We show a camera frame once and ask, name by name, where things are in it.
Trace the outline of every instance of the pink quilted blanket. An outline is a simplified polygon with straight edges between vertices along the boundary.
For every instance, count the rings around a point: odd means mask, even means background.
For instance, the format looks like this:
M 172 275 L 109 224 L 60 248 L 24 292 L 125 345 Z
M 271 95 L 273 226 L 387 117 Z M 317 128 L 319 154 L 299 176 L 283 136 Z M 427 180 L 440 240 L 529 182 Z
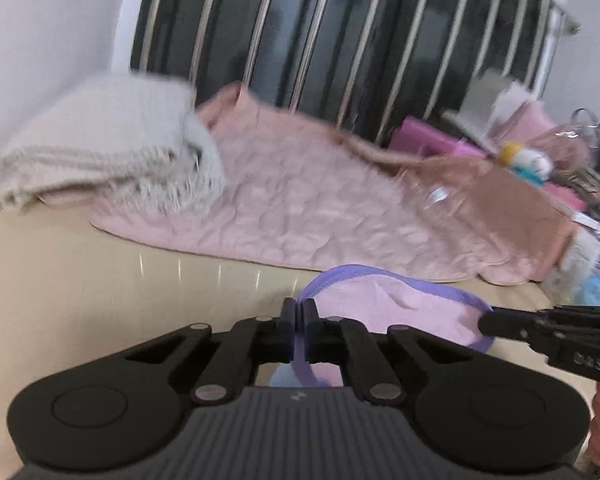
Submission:
M 432 282 L 538 280 L 571 223 L 488 161 L 414 160 L 256 101 L 234 84 L 199 110 L 227 174 L 209 214 L 145 215 L 99 199 L 99 229 L 171 250 L 327 270 L 363 264 Z

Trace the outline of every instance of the folded white towel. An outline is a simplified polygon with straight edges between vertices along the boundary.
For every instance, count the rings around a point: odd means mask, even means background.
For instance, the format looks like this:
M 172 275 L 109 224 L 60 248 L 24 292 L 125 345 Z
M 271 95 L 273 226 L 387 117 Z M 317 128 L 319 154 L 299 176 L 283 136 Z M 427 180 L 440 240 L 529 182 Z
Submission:
M 69 186 L 108 190 L 151 212 L 206 210 L 224 190 L 218 149 L 193 89 L 156 75 L 90 79 L 31 120 L 0 154 L 0 206 Z

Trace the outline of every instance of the pink box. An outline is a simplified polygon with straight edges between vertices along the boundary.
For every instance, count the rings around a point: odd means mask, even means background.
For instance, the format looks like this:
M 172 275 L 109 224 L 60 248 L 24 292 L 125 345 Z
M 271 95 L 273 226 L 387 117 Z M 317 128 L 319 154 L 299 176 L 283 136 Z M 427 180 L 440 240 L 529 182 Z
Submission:
M 487 154 L 480 148 L 470 145 L 465 140 L 448 136 L 412 116 L 408 116 L 402 126 L 394 131 L 389 149 L 411 153 L 422 158 L 436 155 L 487 157 Z

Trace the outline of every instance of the metal screw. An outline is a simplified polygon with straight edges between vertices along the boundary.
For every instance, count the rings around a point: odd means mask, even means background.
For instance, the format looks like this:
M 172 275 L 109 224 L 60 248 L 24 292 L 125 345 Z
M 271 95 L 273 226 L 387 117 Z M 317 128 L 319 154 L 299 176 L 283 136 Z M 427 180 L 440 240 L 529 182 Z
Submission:
M 226 388 L 220 384 L 205 384 L 196 388 L 195 394 L 200 400 L 220 400 L 226 395 Z
M 369 393 L 375 399 L 394 400 L 402 395 L 402 389 L 396 384 L 379 383 L 369 388 Z

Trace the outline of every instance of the ribbed gray panel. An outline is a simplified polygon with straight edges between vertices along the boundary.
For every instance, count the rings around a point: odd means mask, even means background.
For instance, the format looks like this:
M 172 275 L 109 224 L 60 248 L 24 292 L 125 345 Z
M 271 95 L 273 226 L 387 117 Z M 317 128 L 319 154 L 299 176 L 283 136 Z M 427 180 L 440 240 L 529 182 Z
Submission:
M 573 470 L 531 476 L 475 472 L 426 447 L 402 414 L 359 402 L 350 388 L 246 388 L 200 408 L 179 436 L 142 463 L 71 475 L 26 466 L 14 480 L 577 480 Z

